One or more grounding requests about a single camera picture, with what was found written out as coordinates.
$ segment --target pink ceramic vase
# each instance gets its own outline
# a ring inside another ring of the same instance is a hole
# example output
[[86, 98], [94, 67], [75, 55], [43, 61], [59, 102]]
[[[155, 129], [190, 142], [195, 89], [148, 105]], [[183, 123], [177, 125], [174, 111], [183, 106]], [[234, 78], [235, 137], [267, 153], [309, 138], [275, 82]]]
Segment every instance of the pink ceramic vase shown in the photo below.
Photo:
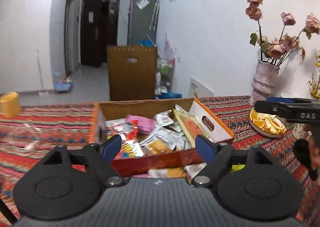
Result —
[[258, 60], [256, 73], [252, 80], [252, 95], [249, 104], [254, 106], [256, 101], [267, 99], [275, 88], [279, 67]]

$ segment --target hand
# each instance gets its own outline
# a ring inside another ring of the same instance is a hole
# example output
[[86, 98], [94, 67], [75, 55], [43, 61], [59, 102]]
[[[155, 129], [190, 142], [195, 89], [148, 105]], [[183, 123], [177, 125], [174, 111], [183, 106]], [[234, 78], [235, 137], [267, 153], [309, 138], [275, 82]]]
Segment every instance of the hand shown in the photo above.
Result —
[[[303, 129], [304, 131], [310, 131], [311, 127], [310, 125], [305, 125]], [[309, 139], [309, 152], [311, 160], [311, 169], [316, 170], [318, 167], [320, 167], [320, 147], [316, 146], [312, 136], [310, 136]]]

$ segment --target metal screw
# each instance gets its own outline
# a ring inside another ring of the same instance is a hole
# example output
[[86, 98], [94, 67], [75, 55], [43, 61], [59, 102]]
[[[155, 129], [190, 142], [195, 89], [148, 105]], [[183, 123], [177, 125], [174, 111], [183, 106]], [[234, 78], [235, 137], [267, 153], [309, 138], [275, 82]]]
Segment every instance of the metal screw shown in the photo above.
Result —
[[207, 184], [210, 182], [210, 178], [205, 175], [199, 175], [194, 178], [197, 184]]
[[122, 183], [122, 179], [119, 176], [112, 176], [108, 178], [107, 183], [111, 185], [119, 185]]

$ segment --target gray refrigerator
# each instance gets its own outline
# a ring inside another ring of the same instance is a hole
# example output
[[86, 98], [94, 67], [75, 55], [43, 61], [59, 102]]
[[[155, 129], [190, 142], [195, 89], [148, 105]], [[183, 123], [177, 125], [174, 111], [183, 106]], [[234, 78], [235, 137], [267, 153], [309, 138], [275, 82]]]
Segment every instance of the gray refrigerator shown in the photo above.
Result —
[[155, 18], [152, 23], [151, 30], [150, 24], [152, 20], [152, 15], [155, 9], [155, 4], [157, 0], [150, 0], [150, 4], [145, 8], [140, 9], [137, 5], [141, 0], [130, 0], [130, 13], [129, 13], [129, 26], [128, 26], [128, 45], [140, 45], [142, 40], [149, 40], [155, 44], [156, 43], [156, 33], [157, 33], [157, 12], [155, 13]]

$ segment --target patterned tablecloth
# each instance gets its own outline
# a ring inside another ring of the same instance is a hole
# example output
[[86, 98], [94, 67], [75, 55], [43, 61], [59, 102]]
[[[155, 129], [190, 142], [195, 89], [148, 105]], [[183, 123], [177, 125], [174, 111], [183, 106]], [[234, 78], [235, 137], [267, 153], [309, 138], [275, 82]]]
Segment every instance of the patterned tablecloth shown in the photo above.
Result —
[[[296, 139], [292, 128], [283, 138], [268, 139], [258, 135], [248, 123], [252, 108], [248, 104], [249, 96], [200, 98], [200, 101], [233, 130], [236, 149], [260, 144], [278, 157], [303, 184], [305, 198], [297, 218], [312, 226], [318, 216], [317, 192], [320, 188], [311, 182], [308, 171], [293, 155], [292, 146]], [[12, 200], [15, 183], [55, 145], [63, 143], [69, 149], [82, 148], [92, 133], [93, 111], [93, 104], [71, 104], [24, 107], [19, 116], [10, 120], [0, 115], [0, 197], [16, 215], [18, 212]], [[43, 141], [37, 142], [31, 151], [24, 147], [34, 142], [34, 136], [29, 131], [17, 130], [24, 123], [32, 123], [42, 130]]]

